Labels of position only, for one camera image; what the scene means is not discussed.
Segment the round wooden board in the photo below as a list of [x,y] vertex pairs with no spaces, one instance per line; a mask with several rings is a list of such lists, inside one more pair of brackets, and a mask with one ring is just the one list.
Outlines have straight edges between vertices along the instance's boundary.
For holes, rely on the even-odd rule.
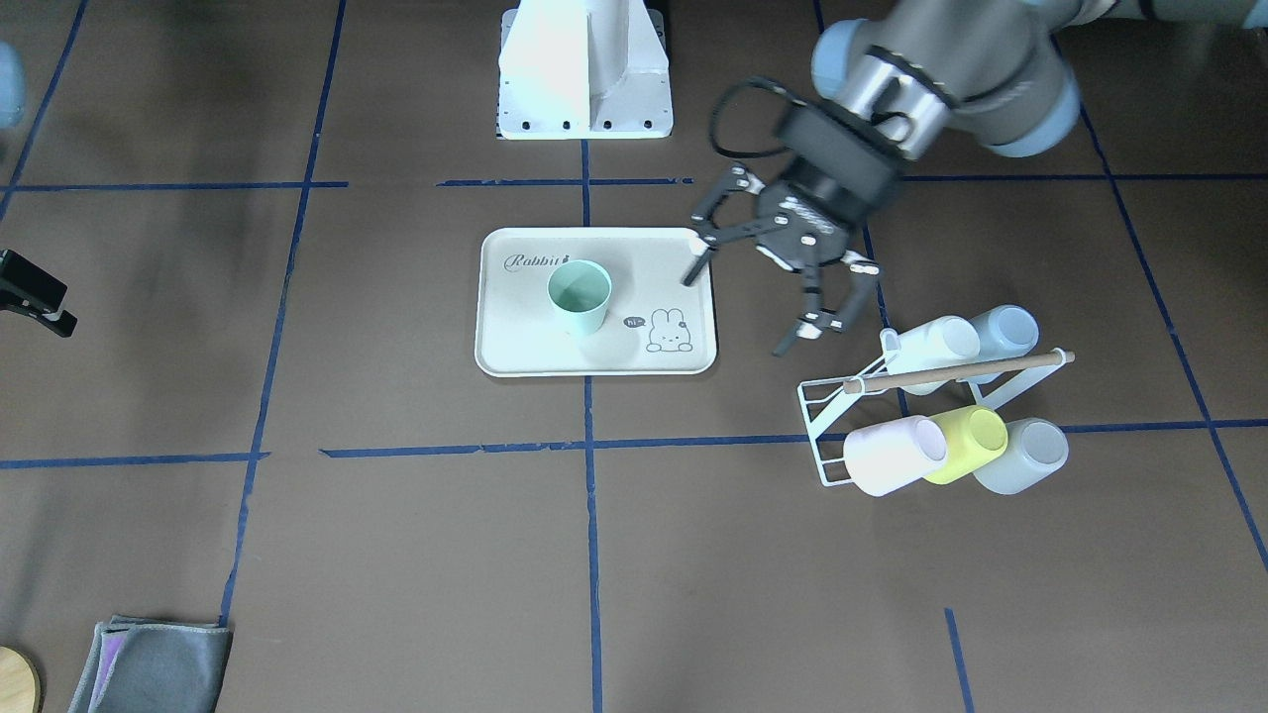
[[0,713],[38,713],[39,679],[27,658],[0,646]]

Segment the yellow cup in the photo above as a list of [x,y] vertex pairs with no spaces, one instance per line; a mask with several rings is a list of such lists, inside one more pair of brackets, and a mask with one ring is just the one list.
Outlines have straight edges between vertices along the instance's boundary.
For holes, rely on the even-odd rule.
[[929,416],[947,438],[947,462],[924,476],[931,483],[947,485],[1004,454],[1008,429],[1004,420],[985,406],[965,406]]

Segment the mint green cup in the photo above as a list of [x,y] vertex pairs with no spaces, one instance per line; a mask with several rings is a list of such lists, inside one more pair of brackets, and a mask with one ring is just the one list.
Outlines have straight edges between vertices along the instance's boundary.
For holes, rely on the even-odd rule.
[[612,277],[598,263],[568,260],[550,273],[547,294],[554,306],[555,322],[573,336],[598,331],[612,297]]

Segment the rectangular tray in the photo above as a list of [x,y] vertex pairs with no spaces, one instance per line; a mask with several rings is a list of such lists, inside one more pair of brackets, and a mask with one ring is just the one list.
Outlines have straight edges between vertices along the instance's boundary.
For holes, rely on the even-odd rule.
[[[713,282],[708,268],[691,287],[681,280],[704,250],[690,228],[493,231],[481,249],[476,363],[495,377],[699,374],[718,358]],[[566,260],[612,277],[607,318],[590,336],[564,332],[547,296]]]

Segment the light blue joint cap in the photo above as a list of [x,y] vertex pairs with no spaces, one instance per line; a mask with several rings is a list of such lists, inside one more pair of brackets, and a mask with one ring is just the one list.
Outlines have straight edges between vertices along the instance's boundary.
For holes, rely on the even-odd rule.
[[0,128],[18,126],[27,104],[27,77],[18,51],[0,42]]
[[1079,82],[1074,80],[1070,67],[1065,69],[1065,85],[1061,86],[1061,95],[1056,98],[1056,104],[1044,117],[1044,121],[1030,131],[1026,136],[1009,143],[988,146],[995,154],[1009,159],[1023,159],[1036,156],[1056,146],[1074,124],[1079,121]]
[[850,43],[855,32],[867,20],[842,20],[823,30],[810,56],[810,79],[814,90],[824,99],[832,99],[846,84],[846,62],[850,61]]
[[1241,29],[1257,27],[1268,27],[1268,0],[1255,3],[1255,6],[1250,8],[1250,14],[1246,15],[1246,22],[1241,23]]

